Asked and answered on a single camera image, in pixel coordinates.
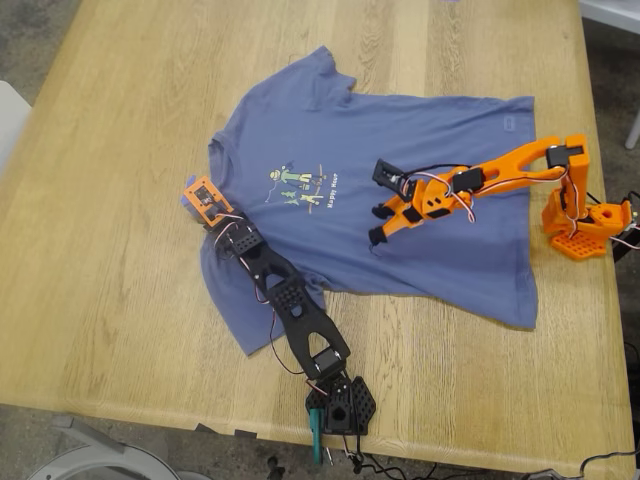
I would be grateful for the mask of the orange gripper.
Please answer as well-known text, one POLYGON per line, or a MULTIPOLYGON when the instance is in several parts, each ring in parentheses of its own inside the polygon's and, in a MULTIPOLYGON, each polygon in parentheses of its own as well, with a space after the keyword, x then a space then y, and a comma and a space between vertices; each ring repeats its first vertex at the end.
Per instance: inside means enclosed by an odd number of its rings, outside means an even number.
POLYGON ((426 168, 404 175, 401 194, 393 196, 385 203, 372 208, 377 218, 384 220, 382 225, 368 232, 371 244, 387 243, 394 233, 414 228, 416 222, 435 220, 464 210, 470 223, 476 222, 473 211, 474 195, 485 184, 485 174, 478 167, 452 167, 448 171, 437 172, 436 168, 426 168), (407 219, 416 213, 418 220, 407 219))

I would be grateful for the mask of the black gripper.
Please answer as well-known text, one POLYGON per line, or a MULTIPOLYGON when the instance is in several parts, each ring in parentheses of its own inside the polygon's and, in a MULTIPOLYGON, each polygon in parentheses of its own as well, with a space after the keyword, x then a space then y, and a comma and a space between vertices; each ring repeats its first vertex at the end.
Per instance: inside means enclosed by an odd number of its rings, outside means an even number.
POLYGON ((213 237, 212 250, 216 255, 225 255, 230 244, 230 235, 238 230, 245 222, 245 215, 241 212, 218 213, 212 225, 207 226, 207 232, 213 237))

